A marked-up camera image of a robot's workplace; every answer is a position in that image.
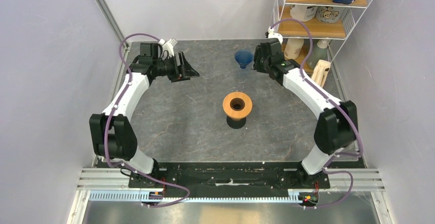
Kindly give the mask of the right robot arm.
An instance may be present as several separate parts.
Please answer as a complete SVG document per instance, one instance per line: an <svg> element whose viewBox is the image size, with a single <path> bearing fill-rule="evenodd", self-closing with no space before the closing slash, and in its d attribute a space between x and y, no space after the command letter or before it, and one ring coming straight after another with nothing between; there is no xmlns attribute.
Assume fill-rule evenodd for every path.
<svg viewBox="0 0 435 224"><path fill-rule="evenodd" d="M276 38L257 45L253 61L255 71L267 73L271 79L293 92L317 119L313 136L315 145L300 162L296 173L297 183L308 188L316 182L316 174L327 166L333 156L357 139L356 105L330 95L306 75L300 64L286 60L281 43Z"/></svg>

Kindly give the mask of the orange coffee dripper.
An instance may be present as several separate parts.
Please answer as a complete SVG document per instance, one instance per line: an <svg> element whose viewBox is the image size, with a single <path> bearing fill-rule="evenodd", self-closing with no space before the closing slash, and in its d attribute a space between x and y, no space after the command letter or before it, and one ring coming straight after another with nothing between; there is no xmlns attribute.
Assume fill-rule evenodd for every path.
<svg viewBox="0 0 435 224"><path fill-rule="evenodd" d="M227 116L227 125L233 129L240 129L246 124L253 102L246 93L232 92L224 98L222 106Z"/></svg>

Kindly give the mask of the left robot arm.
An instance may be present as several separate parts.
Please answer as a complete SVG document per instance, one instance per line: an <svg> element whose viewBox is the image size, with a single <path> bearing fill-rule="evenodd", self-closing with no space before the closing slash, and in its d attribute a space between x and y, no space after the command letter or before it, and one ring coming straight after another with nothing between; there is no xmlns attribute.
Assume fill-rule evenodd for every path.
<svg viewBox="0 0 435 224"><path fill-rule="evenodd" d="M176 44L174 38L141 43L140 53L129 65L115 98L102 113L92 114L89 119L94 153L112 165L120 161L142 172L142 182L151 188L160 183L161 174L156 160L138 148L130 120L140 98L157 77L166 76L171 82L180 82L199 76L182 51L175 54Z"/></svg>

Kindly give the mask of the blue coffee filter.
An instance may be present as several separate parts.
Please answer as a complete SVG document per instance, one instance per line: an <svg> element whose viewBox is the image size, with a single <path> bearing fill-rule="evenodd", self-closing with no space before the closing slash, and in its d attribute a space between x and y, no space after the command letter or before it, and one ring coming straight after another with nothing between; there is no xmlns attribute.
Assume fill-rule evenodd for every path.
<svg viewBox="0 0 435 224"><path fill-rule="evenodd" d="M239 50L234 54L235 61L241 69L245 69L253 61L253 53L249 50Z"/></svg>

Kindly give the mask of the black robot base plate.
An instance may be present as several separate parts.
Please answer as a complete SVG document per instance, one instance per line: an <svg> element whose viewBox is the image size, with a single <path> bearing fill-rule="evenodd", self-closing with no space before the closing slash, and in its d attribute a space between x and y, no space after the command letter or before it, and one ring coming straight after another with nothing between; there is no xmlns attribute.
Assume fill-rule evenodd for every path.
<svg viewBox="0 0 435 224"><path fill-rule="evenodd" d="M333 163L307 178L300 177L300 162L163 162L148 179L127 167L116 171L128 178L128 189L150 189L157 199L248 200L289 197L298 190L317 194L331 189L333 176L354 179L344 164Z"/></svg>

